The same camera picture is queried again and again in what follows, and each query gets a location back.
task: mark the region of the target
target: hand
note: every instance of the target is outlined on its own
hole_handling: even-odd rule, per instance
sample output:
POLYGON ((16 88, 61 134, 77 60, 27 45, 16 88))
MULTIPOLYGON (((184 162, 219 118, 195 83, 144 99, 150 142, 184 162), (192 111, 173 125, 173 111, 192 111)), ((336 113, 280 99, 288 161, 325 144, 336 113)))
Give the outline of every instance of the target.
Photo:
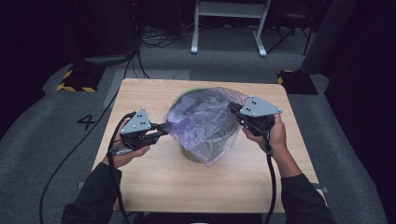
MULTIPOLYGON (((120 138, 120 130, 122 129, 122 127, 125 125, 125 123, 128 120, 125 120, 120 128, 118 129, 117 133, 116 133, 116 137, 114 139, 114 144, 113 147, 119 147, 119 148, 126 148, 126 146, 121 142, 121 138, 120 138)), ((135 157, 141 157, 143 155, 146 154, 146 152, 148 152, 150 149, 149 146, 145 146, 142 148, 139 148, 137 151, 131 151, 122 155, 115 155, 113 154, 113 161, 114 161, 114 168, 119 168, 121 166, 124 166, 126 164, 128 164, 133 158, 135 157)), ((108 163, 108 157, 105 156, 105 158, 102 160, 102 163, 109 165, 108 163)))
MULTIPOLYGON (((270 146, 274 150, 272 156, 276 160, 277 155, 281 154, 282 151, 287 150, 287 145, 285 124, 283 123, 280 115, 275 114, 274 117, 275 124, 271 129, 270 146)), ((259 144, 261 149, 264 148, 265 140, 262 136, 254 136, 253 133, 251 133, 247 128, 243 128, 242 132, 245 133, 247 139, 259 144)))
MULTIPOLYGON (((277 168, 281 177, 290 177, 302 174, 300 167, 297 165, 294 158, 291 156, 286 145, 286 129, 282 122, 280 115, 275 114, 275 124, 271 129, 270 146, 273 149, 272 157, 277 163, 277 168)), ((254 136, 248 129, 243 128, 242 131, 247 136, 247 139, 259 144, 261 148, 264 147, 265 140, 262 136, 254 136)))
MULTIPOLYGON (((114 155, 113 154, 113 161, 114 161, 114 168, 119 168, 121 166, 124 166, 128 164, 133 158, 135 157, 141 157, 146 154, 146 152, 149 151, 149 146, 142 147, 138 149, 137 151, 132 151, 128 152, 122 155, 114 155)), ((102 163, 108 165, 108 157, 105 157, 102 160, 102 163)))

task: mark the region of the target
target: wire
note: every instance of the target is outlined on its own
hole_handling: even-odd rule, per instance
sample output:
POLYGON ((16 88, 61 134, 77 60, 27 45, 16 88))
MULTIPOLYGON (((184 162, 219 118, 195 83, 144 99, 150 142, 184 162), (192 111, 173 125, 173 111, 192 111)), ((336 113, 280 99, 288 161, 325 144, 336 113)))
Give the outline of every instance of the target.
MULTIPOLYGON (((123 79, 126 77, 126 72, 128 70, 129 63, 131 62, 132 58, 128 61, 126 67, 125 67, 125 72, 123 79)), ((117 95, 119 94, 119 90, 114 94, 113 98, 111 99, 110 103, 108 103, 107 107, 105 110, 102 112, 100 115, 99 119, 93 124, 93 127, 82 137, 82 139, 73 147, 73 149, 70 150, 69 153, 64 157, 64 159, 61 161, 61 163, 56 167, 55 171, 52 173, 52 175, 49 178, 49 181, 47 182, 46 186, 43 189, 43 192, 41 193, 41 198, 40 198, 40 203, 38 206, 38 213, 39 213, 39 218, 40 218, 40 223, 44 224, 44 218, 43 218, 43 203, 44 203, 44 198, 47 193, 47 189, 50 185, 50 182, 52 181, 53 177, 58 173, 58 171, 61 169, 61 167, 64 165, 64 162, 73 154, 73 152, 76 151, 76 149, 84 142, 84 140, 91 134, 91 132, 95 129, 95 127, 98 125, 99 121, 102 120, 103 116, 107 112, 107 110, 110 108, 111 104, 113 101, 116 99, 117 95)))
POLYGON ((180 76, 183 73, 184 73, 184 70, 181 70, 181 72, 179 72, 177 75, 172 76, 172 79, 175 79, 175 77, 178 77, 178 76, 180 76))
POLYGON ((194 22, 188 25, 180 32, 180 36, 173 34, 159 34, 160 31, 146 31, 142 35, 142 45, 147 48, 165 48, 169 45, 174 44, 176 41, 183 39, 185 36, 192 35, 192 32, 184 34, 194 25, 194 22))
MULTIPOLYGON (((134 60, 132 60, 131 65, 132 65, 132 68, 133 68, 133 70, 134 70, 134 60)), ((134 75, 136 76, 136 78, 139 78, 139 76, 137 75, 137 73, 136 73, 135 70, 134 70, 134 75)))
MULTIPOLYGON (((128 63, 126 64, 125 72, 124 72, 124 78, 126 77, 126 73, 127 73, 127 70, 128 70, 128 66, 129 66, 129 63, 131 62, 131 60, 129 60, 128 63)), ((123 205, 122 194, 121 194, 121 188, 120 188, 120 181, 119 181, 119 179, 117 178, 116 169, 114 168, 113 153, 110 151, 110 149, 113 147, 113 144, 115 143, 114 139, 115 139, 115 137, 116 137, 117 131, 118 131, 118 129, 120 128, 122 122, 125 121, 127 118, 132 117, 133 115, 134 115, 134 113, 127 114, 127 115, 125 115, 125 116, 121 119, 121 121, 120 121, 119 124, 117 125, 117 128, 116 128, 116 130, 114 131, 114 133, 113 133, 113 135, 112 135, 112 137, 111 137, 111 140, 110 140, 110 143, 109 143, 109 146, 108 146, 108 152, 107 152, 109 170, 110 170, 110 172, 111 172, 111 174, 112 174, 112 176, 113 176, 114 184, 115 184, 116 189, 117 189, 117 198, 119 199, 120 211, 121 211, 122 216, 123 216, 123 218, 124 218, 123 221, 124 221, 124 223, 126 223, 126 224, 129 224, 129 219, 128 219, 128 216, 126 215, 125 208, 124 208, 124 205, 123 205)))
POLYGON ((268 168, 270 169, 270 174, 271 174, 271 183, 272 183, 272 200, 271 200, 271 206, 268 211, 267 217, 265 219, 265 224, 268 224, 271 215, 274 213, 274 208, 275 208, 275 203, 276 203, 276 179, 275 179, 275 171, 274 171, 274 166, 272 164, 272 157, 271 155, 267 155, 267 163, 268 163, 268 168))
POLYGON ((142 69, 143 75, 146 76, 148 79, 150 79, 149 75, 145 72, 145 69, 143 68, 143 64, 140 59, 140 50, 137 51, 137 58, 139 59, 139 64, 140 64, 140 68, 142 69))

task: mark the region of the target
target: metal bracket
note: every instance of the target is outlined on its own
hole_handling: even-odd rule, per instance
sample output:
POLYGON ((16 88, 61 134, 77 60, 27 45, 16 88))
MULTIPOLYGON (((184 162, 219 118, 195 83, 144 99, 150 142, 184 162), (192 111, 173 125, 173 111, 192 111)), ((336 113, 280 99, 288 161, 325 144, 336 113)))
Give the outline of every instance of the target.
POLYGON ((247 100, 244 107, 241 109, 241 114, 253 118, 263 117, 273 114, 280 114, 283 112, 282 108, 272 105, 258 96, 252 96, 247 100))
POLYGON ((149 116, 146 112, 146 108, 142 107, 137 113, 131 118, 131 120, 125 124, 121 129, 121 133, 135 133, 140 131, 148 131, 151 128, 149 122, 149 116))

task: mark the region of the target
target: dark background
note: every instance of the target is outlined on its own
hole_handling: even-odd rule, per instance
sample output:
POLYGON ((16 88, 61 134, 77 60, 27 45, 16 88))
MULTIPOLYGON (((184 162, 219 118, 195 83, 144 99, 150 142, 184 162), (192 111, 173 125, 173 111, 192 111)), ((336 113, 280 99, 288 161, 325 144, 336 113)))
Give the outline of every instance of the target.
MULTIPOLYGON (((71 55, 64 46, 76 47, 84 57, 109 53, 71 2, 0 2, 0 137, 44 95, 42 87, 48 78, 71 63, 71 55), (67 28, 68 21, 72 30, 67 28)), ((181 2, 147 1, 140 6, 139 17, 178 33, 178 23, 192 22, 194 7, 194 1, 181 2)), ((88 1, 78 3, 87 19, 98 24, 92 29, 101 34, 103 43, 114 47, 111 36, 106 34, 130 34, 128 25, 116 31, 111 31, 111 23, 102 26, 95 20, 88 1)), ((389 223, 396 223, 393 216, 396 214, 395 9, 392 1, 358 1, 321 69, 321 74, 330 80, 325 95, 350 144, 376 183, 389 223)), ((126 45, 116 47, 128 49, 126 45)))

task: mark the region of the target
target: gray carpet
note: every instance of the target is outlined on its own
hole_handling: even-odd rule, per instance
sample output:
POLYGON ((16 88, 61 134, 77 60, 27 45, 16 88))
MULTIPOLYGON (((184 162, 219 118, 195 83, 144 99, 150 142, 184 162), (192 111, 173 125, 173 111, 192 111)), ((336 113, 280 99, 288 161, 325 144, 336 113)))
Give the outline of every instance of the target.
MULTIPOLYGON (((264 46, 272 46, 279 36, 266 30, 262 39, 264 46)), ((206 30, 196 55, 190 54, 190 47, 190 35, 165 48, 142 47, 142 64, 152 78, 276 83, 278 70, 298 69, 304 60, 304 37, 299 32, 266 58, 260 57, 250 28, 206 30)), ((70 65, 61 68, 43 87, 46 96, 15 121, 0 143, 0 223, 39 222, 39 199, 50 175, 87 133, 77 121, 87 115, 99 119, 125 65, 108 67, 94 93, 56 91, 70 65)), ((142 78, 136 58, 133 65, 142 78)), ((128 77, 134 76, 131 65, 128 77)), ((329 191, 325 194, 329 207, 338 223, 387 223, 375 184, 323 95, 327 78, 312 79, 319 95, 289 95, 289 99, 319 182, 329 191)), ((64 206, 78 196, 78 182, 91 171, 110 110, 53 178, 44 201, 45 223, 59 223, 64 206)), ((284 221, 284 214, 274 214, 271 223, 284 221)), ((121 223, 119 212, 111 223, 121 223)))

